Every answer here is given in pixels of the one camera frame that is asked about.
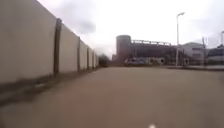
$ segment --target asphalt road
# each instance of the asphalt road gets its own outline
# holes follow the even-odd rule
[[[0,118],[4,128],[224,128],[224,73],[100,69],[5,106]]]

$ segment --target white building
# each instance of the white building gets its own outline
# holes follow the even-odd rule
[[[184,52],[189,57],[203,62],[204,60],[204,45],[199,43],[186,43],[179,46],[179,51]]]

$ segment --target road marking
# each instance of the road marking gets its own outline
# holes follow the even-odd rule
[[[149,125],[149,128],[156,128],[156,125],[154,125],[154,124],[150,124],[150,125]]]

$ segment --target sky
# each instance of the sky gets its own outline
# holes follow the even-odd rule
[[[99,54],[116,53],[116,36],[176,44],[176,15],[180,43],[221,43],[223,0],[38,0]]]

